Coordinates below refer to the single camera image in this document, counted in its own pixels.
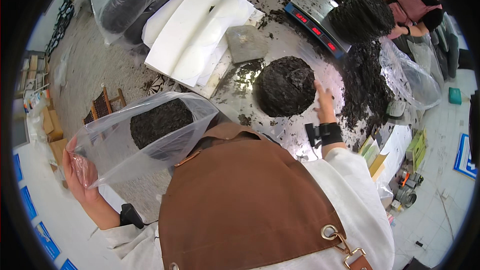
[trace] white cloth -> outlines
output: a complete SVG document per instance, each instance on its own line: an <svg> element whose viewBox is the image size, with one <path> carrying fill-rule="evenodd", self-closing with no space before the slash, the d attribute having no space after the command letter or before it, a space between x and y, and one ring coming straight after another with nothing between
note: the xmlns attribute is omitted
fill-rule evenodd
<svg viewBox="0 0 480 270"><path fill-rule="evenodd" d="M393 234L365 160L346 149L334 148L325 160L303 165L335 208L350 249L363 248L374 270L391 270L395 256ZM157 222L142 230L130 224L102 232L126 269L163 269ZM343 270L345 256L330 248L261 269Z"/></svg>

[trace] pink apron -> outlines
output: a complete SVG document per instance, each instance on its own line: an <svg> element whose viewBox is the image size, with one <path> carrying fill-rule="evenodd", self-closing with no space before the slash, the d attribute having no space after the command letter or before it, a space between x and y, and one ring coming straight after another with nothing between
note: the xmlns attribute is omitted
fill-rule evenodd
<svg viewBox="0 0 480 270"><path fill-rule="evenodd" d="M442 5L425 5L422 0L384 0L393 12L395 23L403 23L407 26L413 25L428 12L434 9L441 9ZM398 38L400 34L390 33L389 39Z"/></svg>

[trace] hand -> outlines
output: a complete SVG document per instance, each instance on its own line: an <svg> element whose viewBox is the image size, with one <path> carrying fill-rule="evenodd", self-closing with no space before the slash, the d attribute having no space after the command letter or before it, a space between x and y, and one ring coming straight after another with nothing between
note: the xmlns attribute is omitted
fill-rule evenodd
<svg viewBox="0 0 480 270"><path fill-rule="evenodd" d="M332 91L329 88L324 91L320 81L315 80L313 84L318 92L318 103L320 104L320 107L314 108L314 110L317 112L317 117L318 120L320 120L320 124L336 123L337 118L335 117L335 111L333 110Z"/></svg>
<svg viewBox="0 0 480 270"><path fill-rule="evenodd" d="M87 187L98 179L97 168L87 158L73 153L76 145L77 137L74 136L63 150L65 180L73 197L81 205L95 203L103 198L99 188L87 189Z"/></svg>
<svg viewBox="0 0 480 270"><path fill-rule="evenodd" d="M390 33L405 35L409 33L409 30L406 27L399 26L398 24L396 24Z"/></svg>

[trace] digital scale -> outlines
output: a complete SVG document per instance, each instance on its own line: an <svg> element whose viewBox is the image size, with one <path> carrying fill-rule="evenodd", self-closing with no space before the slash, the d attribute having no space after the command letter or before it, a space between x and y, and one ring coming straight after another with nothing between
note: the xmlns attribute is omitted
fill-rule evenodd
<svg viewBox="0 0 480 270"><path fill-rule="evenodd" d="M338 6L335 0L290 0L284 9L313 33L338 59L352 47L338 37L327 17L327 14Z"/></svg>

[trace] blue poster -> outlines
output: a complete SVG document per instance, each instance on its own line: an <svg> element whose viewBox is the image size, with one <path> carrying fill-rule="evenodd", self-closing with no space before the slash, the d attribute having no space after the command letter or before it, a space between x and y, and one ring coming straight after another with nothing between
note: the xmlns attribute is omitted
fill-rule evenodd
<svg viewBox="0 0 480 270"><path fill-rule="evenodd" d="M460 144L456 153L455 165L453 169L470 178L476 179L478 169L472 164L472 155L470 152L469 135L460 135Z"/></svg>
<svg viewBox="0 0 480 270"><path fill-rule="evenodd" d="M60 268L60 270L78 270L77 267L75 267L75 265L69 260L67 259L62 267Z"/></svg>
<svg viewBox="0 0 480 270"><path fill-rule="evenodd" d="M20 167L20 157L18 156L18 153L13 156L13 169L17 176L17 182L21 181L24 178L24 175L22 173L22 168Z"/></svg>
<svg viewBox="0 0 480 270"><path fill-rule="evenodd" d="M23 206L27 210L28 218L30 220L34 219L37 216L37 211L33 206L32 198L30 197L30 192L26 186L20 189L21 201L23 201Z"/></svg>
<svg viewBox="0 0 480 270"><path fill-rule="evenodd" d="M45 248L52 260L55 260L60 255L60 249L57 247L57 244L53 242L49 232L43 225L43 222L40 222L37 226L35 226L35 232L40 239L40 243L42 244L43 248Z"/></svg>

